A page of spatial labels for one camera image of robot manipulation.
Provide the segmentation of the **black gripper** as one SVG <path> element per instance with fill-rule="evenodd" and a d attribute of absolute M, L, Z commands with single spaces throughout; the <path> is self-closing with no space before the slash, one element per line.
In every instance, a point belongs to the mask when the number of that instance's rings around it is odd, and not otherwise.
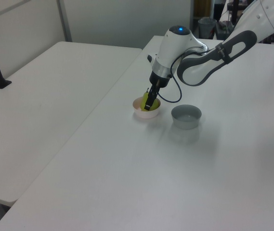
<path fill-rule="evenodd" d="M 149 81 L 152 84 L 151 90 L 147 91 L 143 95 L 143 110 L 144 111 L 153 111 L 158 108 L 159 89 L 167 86 L 171 75 L 167 74 L 164 77 L 157 75 L 154 71 L 151 72 Z"/>

